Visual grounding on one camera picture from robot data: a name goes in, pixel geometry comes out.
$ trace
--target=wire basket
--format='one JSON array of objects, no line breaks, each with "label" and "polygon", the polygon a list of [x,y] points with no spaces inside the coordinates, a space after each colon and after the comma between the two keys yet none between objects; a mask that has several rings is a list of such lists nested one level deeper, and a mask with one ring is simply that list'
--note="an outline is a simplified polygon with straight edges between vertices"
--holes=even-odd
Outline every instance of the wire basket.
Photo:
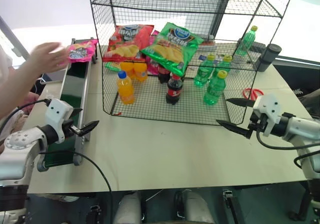
[{"label": "wire basket", "polygon": [[[160,31],[167,22],[187,28],[192,33],[216,36],[223,15],[251,16],[243,36],[256,16],[277,18],[280,21],[290,0],[90,0],[94,25],[99,40],[100,53],[107,50],[110,36],[116,25],[153,24]],[[215,47],[200,46],[190,61],[180,100],[175,104],[166,103],[166,84],[160,84],[157,76],[149,75],[140,83],[133,81],[136,101],[124,105],[118,97],[116,86],[117,73],[102,65],[103,109],[106,113],[133,118],[162,121],[187,122],[218,125],[219,120],[235,124],[243,122],[245,108],[226,101],[228,98],[241,98],[245,88],[253,86],[256,69],[254,62],[261,51],[251,48],[248,54],[237,63],[231,63],[226,78],[226,88],[217,104],[207,106],[203,101],[206,86],[194,86],[193,78],[201,63],[199,56],[209,53],[234,55],[237,40],[217,40]]]}]

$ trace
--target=red chip bag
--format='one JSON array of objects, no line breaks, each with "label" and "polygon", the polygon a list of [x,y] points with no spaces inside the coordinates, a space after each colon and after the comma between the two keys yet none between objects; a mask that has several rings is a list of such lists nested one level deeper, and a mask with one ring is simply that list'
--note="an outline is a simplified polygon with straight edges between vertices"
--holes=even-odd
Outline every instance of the red chip bag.
[{"label": "red chip bag", "polygon": [[140,50],[149,45],[149,36],[153,29],[153,25],[117,26],[115,33],[109,39],[103,61],[144,61],[145,58]]}]

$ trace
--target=green bottle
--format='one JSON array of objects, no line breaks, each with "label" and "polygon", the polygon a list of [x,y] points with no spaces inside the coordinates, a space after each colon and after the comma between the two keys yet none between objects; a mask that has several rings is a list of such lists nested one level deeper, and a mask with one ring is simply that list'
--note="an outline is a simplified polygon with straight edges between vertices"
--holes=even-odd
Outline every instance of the green bottle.
[{"label": "green bottle", "polygon": [[214,59],[215,55],[208,55],[206,60],[202,61],[200,64],[198,71],[196,73],[195,78],[193,79],[194,85],[197,87],[202,87],[205,85],[214,70]]},{"label": "green bottle", "polygon": [[225,55],[224,58],[223,58],[223,60],[222,60],[220,63],[218,63],[217,67],[214,69],[215,71],[214,71],[214,73],[212,74],[212,78],[211,78],[211,79],[213,79],[214,77],[216,77],[216,76],[217,76],[217,73],[218,73],[220,70],[226,71],[226,72],[227,72],[226,74],[228,75],[228,73],[229,73],[229,71],[230,71],[230,62],[231,62],[231,60],[232,60],[232,56],[231,56],[231,55]]},{"label": "green bottle", "polygon": [[225,78],[227,75],[227,71],[220,70],[216,77],[211,79],[203,99],[206,104],[214,105],[218,102],[220,95],[222,95],[226,87]]},{"label": "green bottle", "polygon": [[235,54],[245,56],[249,49],[251,48],[252,44],[254,43],[256,39],[256,31],[258,27],[257,26],[252,26],[251,30],[246,33],[246,35],[243,38],[243,41],[241,41],[238,49],[236,50]]}]

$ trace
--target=orange bottle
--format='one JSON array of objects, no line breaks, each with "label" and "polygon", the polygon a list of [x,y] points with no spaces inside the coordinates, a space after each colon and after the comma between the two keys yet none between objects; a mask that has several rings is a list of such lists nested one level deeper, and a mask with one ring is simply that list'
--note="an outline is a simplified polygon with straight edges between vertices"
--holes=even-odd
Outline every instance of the orange bottle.
[{"label": "orange bottle", "polygon": [[135,70],[136,79],[140,82],[143,82],[148,78],[146,63],[135,63],[133,69]]},{"label": "orange bottle", "polygon": [[130,79],[135,78],[134,64],[133,62],[120,62],[120,67],[123,71],[126,72],[126,75],[130,77]]},{"label": "orange bottle", "polygon": [[134,87],[132,81],[125,71],[118,72],[118,79],[116,85],[118,86],[118,93],[124,105],[133,104],[135,101]]}]

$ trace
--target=plastic bottle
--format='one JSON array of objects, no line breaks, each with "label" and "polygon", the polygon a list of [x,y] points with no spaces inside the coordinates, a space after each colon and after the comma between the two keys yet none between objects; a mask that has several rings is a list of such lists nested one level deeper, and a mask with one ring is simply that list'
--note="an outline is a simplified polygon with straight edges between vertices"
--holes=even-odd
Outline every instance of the plastic bottle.
[{"label": "plastic bottle", "polygon": [[133,69],[135,70],[135,78],[140,82],[143,82],[148,78],[146,63],[135,63]]},{"label": "plastic bottle", "polygon": [[132,86],[132,80],[125,73],[125,71],[118,72],[118,79],[116,85],[118,86],[118,93],[123,102],[123,104],[133,104],[135,101],[134,97],[134,87]]},{"label": "plastic bottle", "polygon": [[249,49],[251,48],[252,44],[254,43],[256,39],[256,31],[258,27],[252,26],[251,30],[247,32],[243,38],[243,41],[241,41],[238,49],[236,50],[235,54],[245,56]]},{"label": "plastic bottle", "polygon": [[217,67],[214,69],[214,73],[212,74],[212,78],[213,79],[214,77],[217,76],[217,73],[220,71],[220,70],[224,70],[226,71],[227,75],[230,71],[230,62],[232,61],[232,56],[231,55],[225,55],[223,60],[218,63]]},{"label": "plastic bottle", "polygon": [[216,77],[210,81],[203,99],[206,104],[214,105],[218,102],[219,97],[222,95],[226,87],[225,78],[227,75],[227,71],[220,70]]},{"label": "plastic bottle", "polygon": [[200,64],[198,71],[196,73],[195,78],[193,79],[194,85],[197,87],[202,87],[205,85],[214,70],[214,59],[215,55],[208,55],[206,60],[202,61]]},{"label": "plastic bottle", "polygon": [[180,99],[180,92],[183,86],[183,82],[178,75],[172,75],[168,81],[168,93],[165,95],[166,102],[175,105]]},{"label": "plastic bottle", "polygon": [[165,69],[161,64],[158,64],[158,79],[161,84],[167,83],[170,79],[170,71]]},{"label": "plastic bottle", "polygon": [[133,62],[120,62],[120,68],[126,72],[126,75],[130,77],[130,79],[135,78],[134,64]]}]

